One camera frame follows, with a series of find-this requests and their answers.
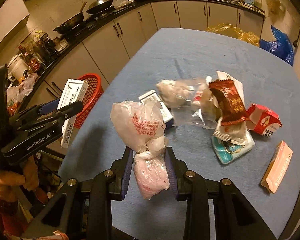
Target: blue tablecloth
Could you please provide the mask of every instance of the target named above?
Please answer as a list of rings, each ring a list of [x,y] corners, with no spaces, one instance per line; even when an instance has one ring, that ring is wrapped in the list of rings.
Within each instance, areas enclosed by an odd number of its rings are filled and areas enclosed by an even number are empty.
[[[175,155],[204,178],[231,179],[276,237],[283,231],[300,188],[300,83],[293,68],[276,56],[243,41],[185,29],[161,29],[130,60],[99,99],[73,144],[59,174],[63,180],[92,179],[121,158],[125,145],[110,120],[112,103],[138,101],[161,79],[217,77],[224,71],[243,83],[246,107],[268,106],[283,127],[270,138],[252,133],[255,147],[222,165],[211,146],[212,130],[179,126],[166,132]],[[293,150],[289,168],[275,194],[260,186],[275,146],[285,140]],[[176,202],[170,190],[144,200],[131,173],[126,199],[112,202],[113,225],[141,240],[182,239],[186,202]]]

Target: wok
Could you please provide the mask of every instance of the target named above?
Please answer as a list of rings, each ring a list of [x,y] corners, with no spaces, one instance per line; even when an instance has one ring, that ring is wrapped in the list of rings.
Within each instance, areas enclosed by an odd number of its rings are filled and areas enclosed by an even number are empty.
[[[65,34],[72,28],[76,27],[79,23],[81,23],[84,19],[82,11],[83,11],[83,8],[86,6],[86,4],[87,4],[87,2],[84,2],[83,5],[81,6],[80,12],[78,14],[76,14],[69,20],[65,21],[60,26],[54,28],[53,31],[57,32],[59,34]]]
[[[114,0],[96,0],[92,4],[89,5],[86,13],[88,14],[97,14],[103,10],[108,9]]]

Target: cardboard box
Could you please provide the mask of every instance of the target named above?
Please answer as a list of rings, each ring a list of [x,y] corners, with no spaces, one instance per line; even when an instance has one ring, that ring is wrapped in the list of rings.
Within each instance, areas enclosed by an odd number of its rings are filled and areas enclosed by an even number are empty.
[[[282,127],[279,115],[266,106],[252,104],[247,110],[250,121],[247,128],[266,137],[270,137]]]
[[[70,103],[75,101],[82,101],[84,95],[88,89],[88,83],[82,80],[68,79],[65,88],[63,89],[62,95],[60,97],[60,101],[58,104],[58,108],[62,108]],[[69,140],[71,137],[73,125],[75,123],[76,115],[65,120],[65,123],[62,127],[63,137],[61,139],[61,147],[68,148]]]
[[[145,94],[143,94],[142,96],[139,97],[139,100],[141,101],[141,103],[145,104],[148,101],[158,101],[161,104],[161,114],[163,117],[163,121],[166,124],[166,128],[169,128],[172,126],[173,124],[173,116],[170,113],[170,111],[168,110],[168,108],[166,107],[166,105],[164,104],[164,102],[158,97],[158,95],[156,94],[155,90],[151,90]]]
[[[292,150],[284,141],[281,141],[281,143],[277,145],[268,169],[260,183],[266,187],[270,193],[277,191],[289,166],[291,156]]]

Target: plastic bag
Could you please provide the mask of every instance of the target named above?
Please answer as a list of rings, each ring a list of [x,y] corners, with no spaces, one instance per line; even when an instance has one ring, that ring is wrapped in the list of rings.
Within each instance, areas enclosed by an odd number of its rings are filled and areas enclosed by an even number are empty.
[[[130,2],[128,0],[114,0],[112,2],[112,5],[115,9],[121,8],[123,6],[126,6],[127,4],[129,4]]]
[[[163,189],[168,189],[169,179],[164,158],[154,157],[151,152],[136,154],[133,172],[144,199],[150,199]]]
[[[205,79],[177,80],[173,88],[169,87],[167,90],[164,88],[161,86],[160,95],[165,104],[165,100],[169,99],[167,104],[170,105],[173,115],[173,126],[191,124],[206,129],[216,128],[217,109]]]
[[[214,151],[222,164],[232,162],[254,147],[255,143],[247,128],[245,137],[246,140],[244,145],[236,145],[230,142],[222,141],[217,137],[212,136],[211,140]]]
[[[260,39],[260,48],[270,52],[271,54],[284,60],[291,66],[293,66],[293,48],[287,34],[279,31],[271,25],[271,30],[276,41],[265,41]]]
[[[252,45],[259,47],[260,37],[258,37],[253,32],[245,32],[245,31],[241,30],[240,28],[235,27],[228,23],[223,23],[223,24],[219,24],[215,27],[208,28],[207,31],[211,32],[211,33],[218,33],[218,34],[226,35],[226,36],[229,36],[232,38],[236,38],[240,41],[245,41],[247,43],[250,43]]]
[[[30,73],[21,84],[7,89],[7,108],[10,116],[15,114],[18,104],[32,92],[37,77],[37,73]]]
[[[137,152],[133,171],[142,196],[150,199],[170,184],[164,159],[169,140],[164,136],[166,127],[159,102],[124,101],[114,103],[110,119],[126,146]]]

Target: small white box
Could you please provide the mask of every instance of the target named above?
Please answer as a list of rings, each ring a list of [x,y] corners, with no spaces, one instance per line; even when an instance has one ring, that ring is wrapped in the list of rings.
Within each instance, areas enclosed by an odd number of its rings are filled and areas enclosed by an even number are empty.
[[[75,101],[82,101],[84,95],[88,89],[88,83],[83,80],[68,79],[65,88],[63,89],[58,108],[67,106]],[[72,133],[73,125],[75,123],[76,115],[65,120],[65,123],[62,127],[62,139],[61,147],[68,148],[70,136]]]
[[[158,95],[155,93],[155,90],[151,90],[151,91],[143,94],[142,96],[139,97],[139,100],[143,104],[145,104],[146,102],[149,102],[149,101],[160,102],[161,107],[162,107],[162,108],[160,108],[160,111],[163,116],[163,121],[165,122],[165,124],[167,124],[167,122],[169,122],[173,119],[172,114],[170,113],[170,111],[168,110],[166,105],[162,102],[162,100],[158,97]]]

